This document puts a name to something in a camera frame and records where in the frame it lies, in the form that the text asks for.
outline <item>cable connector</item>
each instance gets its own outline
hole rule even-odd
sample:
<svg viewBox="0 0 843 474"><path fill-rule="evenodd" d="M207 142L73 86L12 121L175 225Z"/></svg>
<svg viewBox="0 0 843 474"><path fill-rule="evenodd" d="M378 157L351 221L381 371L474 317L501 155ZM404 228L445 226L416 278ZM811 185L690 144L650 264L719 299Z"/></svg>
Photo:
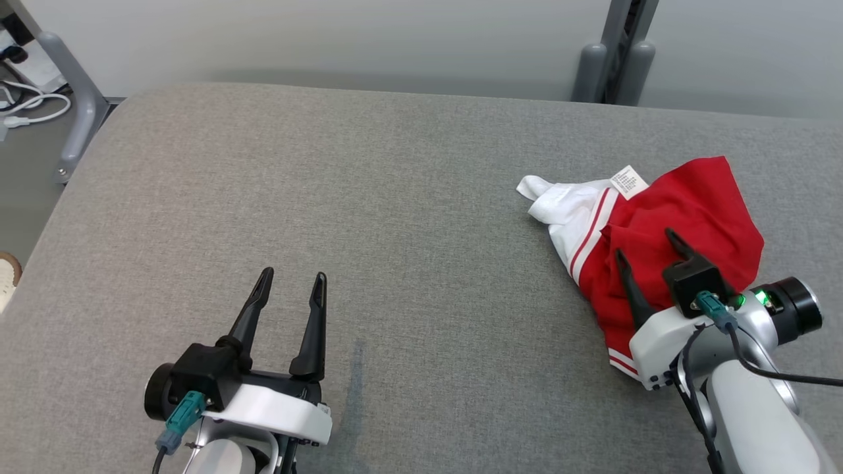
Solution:
<svg viewBox="0 0 843 474"><path fill-rule="evenodd" d="M181 445L181 437L193 423L199 421L205 411L205 396L198 391L189 391L181 399L173 414L167 418L167 428L155 440L155 447L172 455Z"/></svg>
<svg viewBox="0 0 843 474"><path fill-rule="evenodd" d="M24 125L29 124L30 119L26 117L8 116L3 118L3 125L5 125L6 128L23 127Z"/></svg>
<svg viewBox="0 0 843 474"><path fill-rule="evenodd" d="M714 321L714 326L717 326L717 329L719 329L723 334L729 333L729 324L731 324L732 327L738 327L738 320L735 319L732 312L729 311L729 308L727 308L714 293L710 291L700 291L696 294L695 301L700 307L702 314L710 317L711 320Z"/></svg>

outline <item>white care label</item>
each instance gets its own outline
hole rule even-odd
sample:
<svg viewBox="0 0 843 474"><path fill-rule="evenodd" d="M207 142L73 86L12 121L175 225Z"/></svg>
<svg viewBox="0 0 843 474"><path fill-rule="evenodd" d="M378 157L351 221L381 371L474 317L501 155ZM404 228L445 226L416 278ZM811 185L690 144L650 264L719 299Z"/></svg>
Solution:
<svg viewBox="0 0 843 474"><path fill-rule="evenodd" d="M610 181L612 182L612 186L614 186L625 199L630 199L639 192L650 187L650 185L648 185L647 182L644 181L629 165L627 165L623 170L618 171L616 175L612 176Z"/></svg>

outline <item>robotic arm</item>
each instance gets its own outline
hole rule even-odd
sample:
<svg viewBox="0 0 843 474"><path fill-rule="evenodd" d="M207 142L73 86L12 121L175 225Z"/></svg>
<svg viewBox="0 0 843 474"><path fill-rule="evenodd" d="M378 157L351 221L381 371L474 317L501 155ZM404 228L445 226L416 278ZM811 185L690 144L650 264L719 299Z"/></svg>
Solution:
<svg viewBox="0 0 843 474"><path fill-rule="evenodd" d="M843 381L778 374L770 356L822 326L813 292L789 277L737 294L704 256L672 230L667 236L684 258L663 273L672 308L655 312L626 258L616 255L636 323L630 350L644 387L676 387L705 440L714 474L836 474L799 417L787 380Z"/></svg>
<svg viewBox="0 0 843 474"><path fill-rule="evenodd" d="M260 274L226 336L213 347L191 344L175 364L158 367L147 383L144 409L166 421L158 438L157 472L194 423L199 432L185 474L290 474L300 445L327 444L332 421L322 402L325 377L327 277L316 276L310 317L289 374L252 369L250 356L260 311L272 285Z"/></svg>

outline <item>white partition panel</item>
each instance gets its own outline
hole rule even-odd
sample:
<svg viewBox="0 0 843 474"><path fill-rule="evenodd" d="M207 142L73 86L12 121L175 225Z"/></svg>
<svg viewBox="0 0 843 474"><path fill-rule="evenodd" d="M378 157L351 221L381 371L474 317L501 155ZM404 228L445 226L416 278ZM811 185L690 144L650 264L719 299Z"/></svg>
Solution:
<svg viewBox="0 0 843 474"><path fill-rule="evenodd" d="M660 0L640 106L843 119L840 0Z"/></svg>
<svg viewBox="0 0 843 474"><path fill-rule="evenodd" d="M21 0L103 95L174 81L567 100L609 0Z"/></svg>

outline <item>gray fabric surface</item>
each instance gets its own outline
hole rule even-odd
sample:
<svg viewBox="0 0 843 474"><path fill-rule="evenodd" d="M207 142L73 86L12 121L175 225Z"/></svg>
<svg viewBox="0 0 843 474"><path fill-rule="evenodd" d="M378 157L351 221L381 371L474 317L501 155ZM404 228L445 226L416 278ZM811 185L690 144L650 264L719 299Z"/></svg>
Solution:
<svg viewBox="0 0 843 474"><path fill-rule="evenodd" d="M263 266L257 369L286 370L329 278L321 472L707 472L674 391L607 364L522 176L648 180L726 154L766 248L759 281L813 285L825 327L784 369L843 375L839 125L676 110L182 85L105 123L0 323L0 471L140 472L159 364L226 332ZM843 392L800 385L843 466ZM177 472L187 450L168 458Z"/></svg>

